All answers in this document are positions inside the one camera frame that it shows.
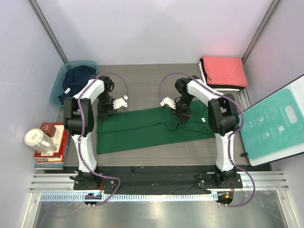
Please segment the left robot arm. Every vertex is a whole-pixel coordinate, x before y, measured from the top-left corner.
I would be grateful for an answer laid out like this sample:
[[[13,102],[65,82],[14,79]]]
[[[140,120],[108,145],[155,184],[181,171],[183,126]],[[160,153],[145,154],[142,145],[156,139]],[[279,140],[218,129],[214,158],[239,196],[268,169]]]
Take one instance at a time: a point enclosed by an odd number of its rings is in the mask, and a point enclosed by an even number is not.
[[[79,160],[77,175],[71,176],[75,190],[96,190],[101,186],[99,172],[92,146],[95,125],[92,104],[98,100],[97,117],[101,122],[117,113],[114,99],[109,95],[114,82],[109,76],[93,76],[75,96],[64,99],[64,127],[76,145]]]

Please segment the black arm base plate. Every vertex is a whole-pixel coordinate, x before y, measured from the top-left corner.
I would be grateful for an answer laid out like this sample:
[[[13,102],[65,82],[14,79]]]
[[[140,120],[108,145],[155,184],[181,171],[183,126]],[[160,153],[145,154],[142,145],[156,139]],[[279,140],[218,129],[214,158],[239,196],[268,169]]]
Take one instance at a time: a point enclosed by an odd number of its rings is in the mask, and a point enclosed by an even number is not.
[[[75,190],[102,189],[167,194],[174,190],[241,189],[242,179],[236,169],[220,174],[212,165],[202,166],[123,166],[98,167],[100,176],[78,171],[69,178]]]

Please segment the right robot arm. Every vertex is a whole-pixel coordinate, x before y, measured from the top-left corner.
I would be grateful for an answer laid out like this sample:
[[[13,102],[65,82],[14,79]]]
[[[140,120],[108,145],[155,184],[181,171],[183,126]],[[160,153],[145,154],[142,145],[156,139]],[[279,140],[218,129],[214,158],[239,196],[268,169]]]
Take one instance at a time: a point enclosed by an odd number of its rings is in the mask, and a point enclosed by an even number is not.
[[[182,77],[175,82],[180,98],[174,102],[172,112],[184,124],[191,116],[190,104],[199,99],[208,108],[208,125],[215,134],[217,160],[214,181],[217,186],[229,186],[236,178],[233,159],[233,140],[238,129],[238,108],[232,94],[223,94],[203,84],[196,76]]]

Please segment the green t shirt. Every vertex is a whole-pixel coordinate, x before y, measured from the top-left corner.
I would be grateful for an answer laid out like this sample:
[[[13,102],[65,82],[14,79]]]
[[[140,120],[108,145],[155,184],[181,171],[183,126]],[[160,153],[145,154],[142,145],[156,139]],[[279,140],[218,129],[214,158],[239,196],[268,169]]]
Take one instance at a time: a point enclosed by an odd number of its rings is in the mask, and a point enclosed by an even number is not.
[[[191,116],[182,123],[169,108],[127,111],[97,120],[97,154],[213,138],[208,108],[201,101],[190,105]]]

